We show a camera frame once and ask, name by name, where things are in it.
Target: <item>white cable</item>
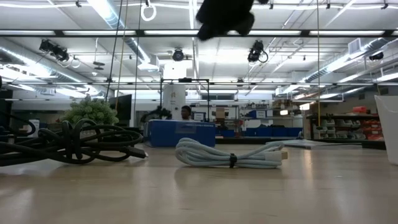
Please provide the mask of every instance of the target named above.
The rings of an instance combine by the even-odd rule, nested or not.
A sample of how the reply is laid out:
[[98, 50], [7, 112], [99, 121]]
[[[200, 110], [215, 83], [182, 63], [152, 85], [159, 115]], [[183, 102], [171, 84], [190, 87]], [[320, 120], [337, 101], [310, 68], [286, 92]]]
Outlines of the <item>white cable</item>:
[[[148, 9], [148, 8], [152, 8], [152, 10], [153, 10], [152, 16], [150, 16], [149, 18], [146, 17], [145, 13], [144, 13], [145, 9]], [[150, 3], [150, 0], [148, 0], [148, 6], [145, 5], [144, 7], [141, 7], [141, 18], [142, 18], [142, 20], [148, 22], [148, 21], [155, 19], [155, 17], [156, 17], [156, 7]]]
[[[282, 152], [284, 144], [281, 141], [270, 142], [247, 154], [236, 156], [237, 167], [273, 169], [282, 165], [286, 152]], [[200, 144], [190, 139], [182, 138], [175, 147], [175, 157], [192, 166], [229, 166], [231, 154]]]

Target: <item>computer monitor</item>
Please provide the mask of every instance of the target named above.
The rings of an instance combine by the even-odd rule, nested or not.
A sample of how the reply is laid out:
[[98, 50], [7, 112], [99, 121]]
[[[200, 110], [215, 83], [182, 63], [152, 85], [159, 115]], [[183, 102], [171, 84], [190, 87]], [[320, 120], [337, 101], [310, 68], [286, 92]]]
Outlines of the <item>computer monitor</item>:
[[[125, 95], [118, 97], [118, 115], [116, 116], [120, 121], [130, 120], [131, 119], [131, 101], [132, 96]], [[116, 98], [110, 98], [109, 104], [112, 109], [116, 109]]]

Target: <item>desk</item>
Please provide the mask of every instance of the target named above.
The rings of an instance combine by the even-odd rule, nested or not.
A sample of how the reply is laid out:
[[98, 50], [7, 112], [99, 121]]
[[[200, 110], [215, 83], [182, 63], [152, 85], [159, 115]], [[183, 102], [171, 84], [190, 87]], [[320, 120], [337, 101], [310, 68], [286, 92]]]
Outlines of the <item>desk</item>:
[[[380, 150], [284, 149], [280, 169], [187, 167], [173, 149], [148, 160], [0, 167], [12, 224], [396, 223], [398, 166]], [[241, 154], [256, 145], [217, 145]]]

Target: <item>person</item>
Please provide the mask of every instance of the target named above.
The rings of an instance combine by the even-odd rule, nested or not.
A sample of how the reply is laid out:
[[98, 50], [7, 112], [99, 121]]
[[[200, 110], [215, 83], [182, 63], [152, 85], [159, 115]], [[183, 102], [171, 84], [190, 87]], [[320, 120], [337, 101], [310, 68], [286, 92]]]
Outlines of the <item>person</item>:
[[181, 107], [181, 117], [183, 121], [191, 120], [191, 107], [183, 106]]

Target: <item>fluorescent light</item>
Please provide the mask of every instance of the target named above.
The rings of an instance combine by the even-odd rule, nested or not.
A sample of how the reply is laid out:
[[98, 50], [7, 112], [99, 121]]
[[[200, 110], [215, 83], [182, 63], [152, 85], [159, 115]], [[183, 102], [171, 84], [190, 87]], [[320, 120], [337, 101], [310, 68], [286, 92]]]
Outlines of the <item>fluorescent light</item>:
[[196, 35], [197, 30], [145, 30], [145, 35]]
[[52, 30], [0, 30], [0, 35], [55, 35]]
[[[319, 35], [381, 35], [383, 30], [320, 30]], [[318, 35], [317, 30], [310, 31], [310, 35]]]
[[5, 78], [9, 78], [11, 80], [19, 80], [19, 81], [39, 81], [34, 76], [24, 75], [20, 72], [13, 71], [8, 68], [0, 69], [0, 75]]
[[123, 30], [119, 30], [116, 33], [116, 30], [66, 30], [63, 31], [65, 35], [135, 35], [136, 31], [127, 30], [124, 33]]
[[356, 91], [358, 91], [358, 90], [363, 90], [365, 87], [359, 87], [359, 88], [355, 88], [355, 89], [353, 89], [353, 90], [348, 90], [347, 92], [345, 92], [345, 94], [349, 94], [349, 93], [354, 93], [354, 92], [356, 92]]
[[355, 74], [355, 75], [350, 75], [349, 77], [346, 77], [346, 78], [344, 78], [344, 79], [342, 79], [342, 80], [340, 80], [340, 81], [338, 81], [339, 83], [343, 83], [343, 82], [348, 82], [348, 81], [351, 81], [351, 80], [353, 80], [353, 79], [355, 79], [355, 78], [358, 78], [359, 77], [359, 75], [357, 75], [357, 74]]
[[87, 1], [102, 18], [110, 19], [112, 17], [114, 13], [113, 7], [109, 5], [107, 0], [87, 0]]
[[321, 95], [320, 98], [321, 99], [327, 99], [327, 98], [332, 98], [332, 97], [337, 96], [337, 95], [339, 95], [339, 93], [329, 93], [329, 94]]
[[300, 110], [309, 110], [309, 109], [310, 109], [310, 103], [300, 105]]
[[374, 78], [373, 82], [384, 82], [384, 81], [392, 80], [392, 79], [395, 79], [395, 78], [398, 78], [398, 73], [393, 73], [393, 74], [390, 74], [390, 75], [384, 75], [384, 76], [379, 77], [379, 78]]
[[65, 95], [65, 96], [72, 96], [72, 97], [75, 97], [75, 98], [84, 98], [84, 97], [86, 97], [85, 94], [79, 93], [79, 92], [77, 92], [75, 90], [68, 90], [68, 89], [64, 89], [64, 88], [58, 89], [57, 93], [61, 93], [61, 94]]
[[300, 35], [300, 30], [252, 30], [248, 35]]
[[22, 85], [22, 84], [20, 84], [20, 85], [11, 85], [10, 84], [9, 86], [15, 87], [15, 88], [21, 88], [21, 89], [27, 90], [27, 91], [35, 91], [35, 89], [33, 89], [32, 87], [27, 86], [27, 85]]

